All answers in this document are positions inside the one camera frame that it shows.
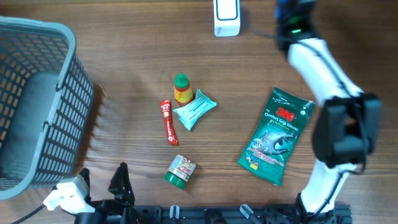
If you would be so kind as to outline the green lid jar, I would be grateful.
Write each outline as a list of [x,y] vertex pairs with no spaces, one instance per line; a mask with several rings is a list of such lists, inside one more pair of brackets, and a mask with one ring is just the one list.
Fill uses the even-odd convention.
[[178,154],[169,166],[164,179],[172,185],[184,189],[195,168],[196,164],[193,161]]

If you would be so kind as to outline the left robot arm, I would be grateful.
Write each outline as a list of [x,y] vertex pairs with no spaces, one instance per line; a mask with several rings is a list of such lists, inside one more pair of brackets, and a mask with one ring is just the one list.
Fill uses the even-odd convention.
[[74,215],[74,224],[142,223],[141,216],[134,208],[135,196],[125,162],[116,169],[108,191],[114,195],[111,200],[91,201],[91,197],[86,196],[85,202],[94,208],[94,212],[77,213]]

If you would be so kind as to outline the green cap sauce bottle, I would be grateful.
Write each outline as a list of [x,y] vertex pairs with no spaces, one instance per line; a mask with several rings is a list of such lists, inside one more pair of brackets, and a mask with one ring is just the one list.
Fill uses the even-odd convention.
[[174,79],[174,97],[180,106],[185,106],[194,99],[189,79],[182,73],[178,74]]

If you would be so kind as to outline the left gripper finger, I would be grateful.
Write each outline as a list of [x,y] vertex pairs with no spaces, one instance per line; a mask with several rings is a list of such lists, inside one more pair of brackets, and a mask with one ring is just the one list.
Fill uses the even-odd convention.
[[135,196],[129,179],[128,167],[125,162],[120,163],[116,169],[110,180],[108,191],[114,195],[115,200],[134,206]]
[[90,197],[90,171],[89,171],[86,167],[84,167],[84,168],[80,171],[79,174],[83,177],[83,180],[85,181],[85,183],[86,183],[87,186],[88,186],[88,194],[87,194],[87,196],[85,197],[85,199],[90,199],[90,198],[91,198],[91,197]]

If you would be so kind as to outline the teal tissue packet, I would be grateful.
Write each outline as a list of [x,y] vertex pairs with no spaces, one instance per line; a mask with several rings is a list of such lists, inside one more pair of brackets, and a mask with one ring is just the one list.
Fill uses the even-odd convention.
[[178,115],[182,124],[190,131],[198,119],[216,105],[217,103],[204,95],[201,90],[197,90],[193,101],[183,107],[174,109],[174,112]]

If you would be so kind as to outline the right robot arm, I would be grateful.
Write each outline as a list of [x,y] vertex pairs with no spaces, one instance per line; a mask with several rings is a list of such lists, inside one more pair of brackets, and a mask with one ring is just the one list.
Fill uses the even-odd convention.
[[277,1],[277,45],[303,77],[321,112],[312,146],[315,165],[307,186],[297,195],[295,221],[342,222],[335,199],[346,179],[364,173],[376,148],[381,100],[355,85],[315,31],[315,1]]

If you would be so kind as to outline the red sachet stick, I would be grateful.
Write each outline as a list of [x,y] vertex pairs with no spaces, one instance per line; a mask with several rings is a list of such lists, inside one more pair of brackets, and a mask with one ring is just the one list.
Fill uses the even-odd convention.
[[167,141],[170,145],[176,146],[178,145],[178,139],[175,134],[173,126],[173,120],[171,114],[171,101],[170,100],[161,101],[160,108],[162,111],[162,117],[164,119]]

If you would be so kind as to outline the green 3M gloves packet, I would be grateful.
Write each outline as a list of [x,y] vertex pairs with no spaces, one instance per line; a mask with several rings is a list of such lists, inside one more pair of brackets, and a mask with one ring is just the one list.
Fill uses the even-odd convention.
[[274,88],[238,164],[255,176],[279,186],[286,163],[314,107],[313,101]]

